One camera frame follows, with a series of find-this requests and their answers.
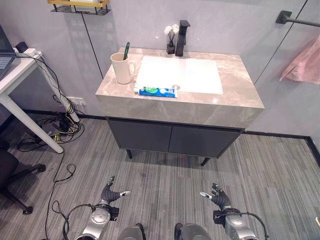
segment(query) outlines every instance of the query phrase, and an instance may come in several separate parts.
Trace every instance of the mug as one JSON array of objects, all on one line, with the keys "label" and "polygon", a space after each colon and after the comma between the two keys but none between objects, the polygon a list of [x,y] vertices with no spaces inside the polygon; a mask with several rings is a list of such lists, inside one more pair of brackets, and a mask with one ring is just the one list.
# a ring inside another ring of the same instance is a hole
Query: mug
[{"label": "mug", "polygon": [[[136,66],[133,62],[128,61],[128,57],[124,60],[124,53],[117,52],[112,54],[110,59],[114,69],[116,81],[119,84],[128,84],[131,82],[131,78],[135,74]],[[130,73],[130,65],[133,65],[133,73]]]}]

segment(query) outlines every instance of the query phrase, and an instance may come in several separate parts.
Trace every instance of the towel bar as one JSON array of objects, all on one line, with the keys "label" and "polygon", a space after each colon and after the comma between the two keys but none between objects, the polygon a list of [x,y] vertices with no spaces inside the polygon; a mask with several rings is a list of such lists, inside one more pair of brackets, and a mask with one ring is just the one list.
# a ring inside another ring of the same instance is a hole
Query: towel bar
[{"label": "towel bar", "polygon": [[298,20],[298,19],[292,19],[290,18],[292,14],[292,11],[286,11],[286,10],[282,10],[277,19],[276,19],[276,23],[277,24],[286,24],[287,22],[291,22],[291,23],[297,23],[297,24],[304,24],[304,25],[310,25],[310,26],[315,26],[315,27],[320,27],[320,23],[315,23],[315,22],[311,22],[311,21],[303,21],[303,20]]}]

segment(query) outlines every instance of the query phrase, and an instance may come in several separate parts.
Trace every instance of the black faucet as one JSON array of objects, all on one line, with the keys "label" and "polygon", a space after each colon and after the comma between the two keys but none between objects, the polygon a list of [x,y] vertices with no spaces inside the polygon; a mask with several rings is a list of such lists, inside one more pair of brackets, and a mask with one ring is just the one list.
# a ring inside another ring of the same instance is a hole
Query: black faucet
[{"label": "black faucet", "polygon": [[187,43],[187,27],[190,27],[190,23],[187,20],[180,20],[179,35],[175,50],[175,55],[177,57],[182,57],[184,55],[184,46]]}]

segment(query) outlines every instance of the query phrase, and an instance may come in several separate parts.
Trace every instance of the chair leg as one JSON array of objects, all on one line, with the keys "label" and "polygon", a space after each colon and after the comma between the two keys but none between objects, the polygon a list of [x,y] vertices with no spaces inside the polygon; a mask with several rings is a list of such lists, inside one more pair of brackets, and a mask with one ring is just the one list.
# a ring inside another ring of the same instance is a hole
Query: chair leg
[{"label": "chair leg", "polygon": [[23,178],[24,176],[34,172],[35,170],[38,170],[39,173],[44,172],[46,170],[46,165],[43,164],[37,164],[29,169],[23,170],[21,172],[18,172],[15,175],[12,175],[7,181],[6,184],[9,185],[15,181],[17,181],[20,178]]},{"label": "chair leg", "polygon": [[34,210],[32,206],[26,206],[24,205],[16,196],[14,196],[11,192],[9,192],[8,189],[3,188],[1,189],[1,194],[3,194],[7,199],[12,201],[14,204],[16,204],[19,208],[23,210],[22,214],[28,215],[31,214]]}]

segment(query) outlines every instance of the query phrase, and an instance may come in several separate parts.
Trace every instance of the white sink basin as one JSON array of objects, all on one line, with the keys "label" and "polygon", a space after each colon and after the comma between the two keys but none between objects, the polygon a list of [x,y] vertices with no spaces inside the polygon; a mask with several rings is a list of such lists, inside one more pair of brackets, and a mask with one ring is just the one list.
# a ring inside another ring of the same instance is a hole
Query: white sink basin
[{"label": "white sink basin", "polygon": [[135,86],[223,94],[216,61],[194,58],[144,56]]}]

